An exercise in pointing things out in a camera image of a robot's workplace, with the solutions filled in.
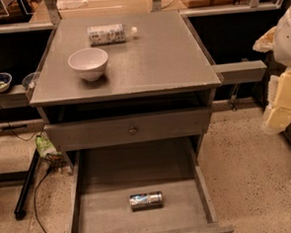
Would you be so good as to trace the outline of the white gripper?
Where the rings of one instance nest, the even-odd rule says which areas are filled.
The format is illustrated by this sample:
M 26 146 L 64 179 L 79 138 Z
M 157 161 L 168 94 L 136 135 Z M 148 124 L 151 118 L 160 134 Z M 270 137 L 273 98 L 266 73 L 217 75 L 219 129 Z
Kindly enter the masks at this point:
M 276 28 L 270 28 L 255 41 L 253 49 L 262 53 L 274 50 L 275 61 L 289 66 L 280 76 L 270 76 L 268 105 L 260 127 L 265 134 L 278 134 L 291 123 L 291 6 Z

